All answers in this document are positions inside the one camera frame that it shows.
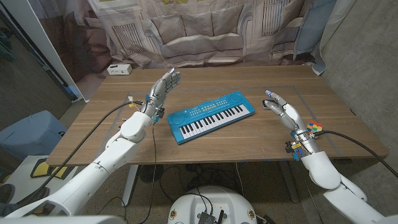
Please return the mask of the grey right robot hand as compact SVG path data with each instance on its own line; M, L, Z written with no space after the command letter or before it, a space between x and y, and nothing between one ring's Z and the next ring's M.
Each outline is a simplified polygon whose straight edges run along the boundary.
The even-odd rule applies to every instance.
M299 112L278 94L266 90L266 95L270 99L264 101L265 107L275 113L280 122L289 131L294 133L296 141L298 141L310 154L320 152L321 150L315 140L312 139L307 132L307 125L304 123Z

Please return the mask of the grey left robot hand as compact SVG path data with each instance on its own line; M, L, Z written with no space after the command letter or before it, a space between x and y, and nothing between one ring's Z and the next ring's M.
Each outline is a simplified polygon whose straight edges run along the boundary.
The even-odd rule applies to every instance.
M153 117L164 104L167 93L180 83L180 78L180 72L174 68L166 72L153 84L148 100L141 106L141 112Z

